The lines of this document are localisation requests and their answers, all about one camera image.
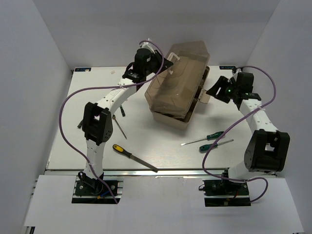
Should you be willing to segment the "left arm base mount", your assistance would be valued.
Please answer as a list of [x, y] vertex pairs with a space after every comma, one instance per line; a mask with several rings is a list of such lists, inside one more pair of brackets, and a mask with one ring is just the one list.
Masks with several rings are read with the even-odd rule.
[[86, 173], [79, 172], [74, 185], [72, 204], [118, 204], [123, 189], [123, 180], [104, 180], [105, 186], [96, 178], [89, 178]]

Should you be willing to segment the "beige plastic toolbox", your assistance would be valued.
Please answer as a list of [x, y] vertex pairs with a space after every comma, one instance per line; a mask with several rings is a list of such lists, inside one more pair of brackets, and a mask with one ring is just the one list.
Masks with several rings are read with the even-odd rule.
[[204, 84], [210, 68], [202, 40], [173, 44], [166, 55], [173, 65], [151, 81], [145, 98], [155, 121], [184, 130], [199, 102], [209, 102]]

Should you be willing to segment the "green screwdriver long shaft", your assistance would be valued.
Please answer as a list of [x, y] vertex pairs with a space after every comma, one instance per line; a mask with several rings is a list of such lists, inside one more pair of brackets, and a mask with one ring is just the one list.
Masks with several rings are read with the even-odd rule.
[[186, 143], [181, 143], [180, 146], [184, 146], [184, 145], [188, 145], [188, 144], [192, 144], [192, 143], [196, 143], [200, 141], [205, 141], [205, 140], [214, 140], [220, 137], [223, 133], [224, 133], [223, 131], [215, 132], [213, 134], [206, 135], [204, 138], [201, 138], [201, 139], [193, 140], [193, 141], [186, 142]]

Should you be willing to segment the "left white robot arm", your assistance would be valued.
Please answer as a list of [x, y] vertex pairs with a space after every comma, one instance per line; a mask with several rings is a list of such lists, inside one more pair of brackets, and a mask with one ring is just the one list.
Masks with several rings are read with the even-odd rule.
[[130, 63], [117, 88], [111, 90], [97, 103], [87, 103], [84, 108], [82, 130], [87, 143], [87, 158], [89, 162], [79, 178], [86, 184], [86, 189], [94, 195], [103, 189], [103, 152], [106, 142], [112, 136], [112, 115], [122, 103], [135, 94], [151, 74], [160, 74], [173, 63], [164, 58], [157, 50], [140, 48], [135, 54], [135, 61]]

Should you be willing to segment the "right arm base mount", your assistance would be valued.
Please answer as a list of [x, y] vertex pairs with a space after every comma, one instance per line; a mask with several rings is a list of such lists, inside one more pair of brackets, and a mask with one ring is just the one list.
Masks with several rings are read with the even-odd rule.
[[248, 207], [251, 206], [247, 183], [228, 180], [204, 180], [198, 187], [204, 193], [206, 207]]

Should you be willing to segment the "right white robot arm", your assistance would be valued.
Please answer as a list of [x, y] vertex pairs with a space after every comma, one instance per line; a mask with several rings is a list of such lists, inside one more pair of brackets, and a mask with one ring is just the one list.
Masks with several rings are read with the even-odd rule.
[[281, 172], [284, 169], [290, 136], [279, 131], [267, 116], [259, 94], [253, 92], [252, 73], [237, 71], [231, 78], [220, 76], [206, 93], [224, 103], [233, 103], [244, 116], [252, 137], [239, 164], [228, 169], [228, 177], [221, 180], [220, 188], [232, 194], [238, 182], [257, 175]]

